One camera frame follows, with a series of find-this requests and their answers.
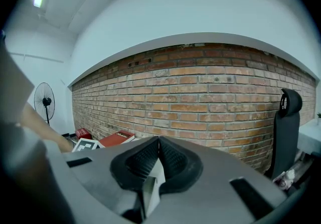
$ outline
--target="brick wall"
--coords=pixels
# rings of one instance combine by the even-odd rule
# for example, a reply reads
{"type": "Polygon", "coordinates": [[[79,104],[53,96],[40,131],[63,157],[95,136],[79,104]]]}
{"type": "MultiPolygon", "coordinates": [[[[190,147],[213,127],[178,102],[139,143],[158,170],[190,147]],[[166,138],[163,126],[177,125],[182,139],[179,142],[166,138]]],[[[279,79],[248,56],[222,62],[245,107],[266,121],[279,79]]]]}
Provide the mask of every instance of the brick wall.
{"type": "Polygon", "coordinates": [[[76,128],[96,139],[119,130],[217,148],[261,171],[270,163],[281,88],[298,91],[304,124],[314,117],[315,80],[248,47],[172,46],[105,66],[72,87],[76,128]]]}

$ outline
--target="white wall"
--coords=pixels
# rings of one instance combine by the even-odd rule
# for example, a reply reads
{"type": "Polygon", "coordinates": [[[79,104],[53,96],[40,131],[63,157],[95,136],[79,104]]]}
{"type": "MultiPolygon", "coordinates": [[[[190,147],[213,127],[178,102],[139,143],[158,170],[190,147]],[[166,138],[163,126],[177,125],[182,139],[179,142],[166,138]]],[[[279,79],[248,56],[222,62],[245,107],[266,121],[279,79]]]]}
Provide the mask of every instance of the white wall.
{"type": "Polygon", "coordinates": [[[318,44],[277,0],[116,0],[79,36],[68,84],[128,55],[200,42],[266,50],[321,78],[318,44]]]}
{"type": "Polygon", "coordinates": [[[73,133],[71,91],[64,84],[76,38],[46,23],[15,12],[5,27],[6,47],[35,86],[28,102],[34,107],[37,86],[46,82],[55,97],[50,126],[59,134],[73,133]]]}

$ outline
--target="fan grille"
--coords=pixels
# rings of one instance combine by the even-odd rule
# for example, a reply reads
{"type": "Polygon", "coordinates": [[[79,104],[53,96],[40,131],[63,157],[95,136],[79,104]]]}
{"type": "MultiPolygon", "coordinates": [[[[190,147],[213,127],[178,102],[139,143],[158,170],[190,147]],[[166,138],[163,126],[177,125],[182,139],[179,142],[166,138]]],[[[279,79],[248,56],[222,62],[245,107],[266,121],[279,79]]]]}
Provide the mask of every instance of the fan grille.
{"type": "Polygon", "coordinates": [[[46,116],[46,108],[43,104],[43,98],[50,98],[51,103],[49,106],[47,106],[48,110],[48,119],[51,120],[52,116],[54,115],[55,112],[55,98],[54,94],[52,92],[52,89],[50,86],[43,82],[38,85],[35,91],[35,96],[34,96],[34,105],[35,105],[35,110],[36,112],[44,119],[47,120],[46,116]]]}

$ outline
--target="box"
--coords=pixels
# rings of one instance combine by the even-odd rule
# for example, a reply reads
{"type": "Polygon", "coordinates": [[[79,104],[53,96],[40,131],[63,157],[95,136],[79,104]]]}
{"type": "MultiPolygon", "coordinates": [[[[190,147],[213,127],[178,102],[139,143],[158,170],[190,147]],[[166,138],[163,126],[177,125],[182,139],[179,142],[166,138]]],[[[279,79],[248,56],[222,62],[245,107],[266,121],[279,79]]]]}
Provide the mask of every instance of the box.
{"type": "Polygon", "coordinates": [[[84,128],[76,130],[76,136],[78,139],[80,138],[92,139],[91,134],[84,128]]]}
{"type": "Polygon", "coordinates": [[[115,146],[115,145],[127,143],[127,142],[134,140],[134,139],[135,139],[135,134],[122,130],[122,131],[116,132],[108,137],[100,139],[99,142],[104,147],[109,147],[109,146],[115,146]]]}

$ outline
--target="person's arm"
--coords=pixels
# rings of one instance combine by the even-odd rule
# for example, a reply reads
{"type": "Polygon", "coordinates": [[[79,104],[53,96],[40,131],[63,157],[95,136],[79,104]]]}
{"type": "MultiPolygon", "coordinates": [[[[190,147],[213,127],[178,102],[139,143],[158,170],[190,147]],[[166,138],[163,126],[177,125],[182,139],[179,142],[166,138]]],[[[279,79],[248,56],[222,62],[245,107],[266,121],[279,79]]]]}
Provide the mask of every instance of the person's arm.
{"type": "Polygon", "coordinates": [[[56,142],[61,152],[71,152],[73,149],[72,145],[63,136],[55,132],[29,103],[26,103],[23,109],[20,124],[37,133],[41,139],[56,142]]]}

